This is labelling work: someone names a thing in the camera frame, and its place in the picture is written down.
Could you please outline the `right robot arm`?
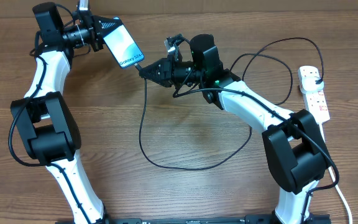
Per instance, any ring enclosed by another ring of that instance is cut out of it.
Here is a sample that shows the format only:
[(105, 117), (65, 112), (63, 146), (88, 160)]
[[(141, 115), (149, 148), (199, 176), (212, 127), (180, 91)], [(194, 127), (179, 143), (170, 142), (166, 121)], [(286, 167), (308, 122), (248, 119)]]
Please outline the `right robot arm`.
[(219, 58), (214, 37), (200, 34), (188, 41), (192, 59), (182, 59), (182, 35), (165, 41), (167, 56), (139, 67), (139, 75), (164, 87), (198, 85), (208, 103), (240, 117), (262, 135), (268, 169), (280, 188), (278, 204), (269, 214), (246, 215), (243, 223), (330, 223), (329, 215), (310, 212), (311, 198), (321, 190), (319, 181), (335, 168), (321, 129), (307, 110), (292, 112), (252, 91)]

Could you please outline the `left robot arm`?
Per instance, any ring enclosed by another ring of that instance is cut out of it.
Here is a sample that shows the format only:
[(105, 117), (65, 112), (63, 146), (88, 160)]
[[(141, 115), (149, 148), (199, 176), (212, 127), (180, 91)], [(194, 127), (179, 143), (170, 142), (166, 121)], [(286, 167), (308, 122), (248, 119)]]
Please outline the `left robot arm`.
[(32, 9), (39, 30), (29, 54), (37, 68), (28, 92), (11, 103), (7, 145), (19, 164), (45, 167), (53, 175), (72, 210), (73, 223), (112, 223), (86, 175), (80, 131), (63, 99), (75, 49), (101, 50), (101, 28), (94, 23), (88, 1), (77, 4), (67, 24), (58, 8), (57, 3), (44, 2)]

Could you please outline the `Samsung Galaxy smartphone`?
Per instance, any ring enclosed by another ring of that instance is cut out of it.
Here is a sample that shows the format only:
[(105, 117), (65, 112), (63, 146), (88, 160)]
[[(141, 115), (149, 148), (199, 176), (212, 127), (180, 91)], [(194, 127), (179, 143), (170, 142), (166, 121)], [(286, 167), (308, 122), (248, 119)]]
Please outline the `Samsung Galaxy smartphone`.
[(103, 37), (103, 40), (121, 68), (135, 65), (145, 58), (124, 24)]

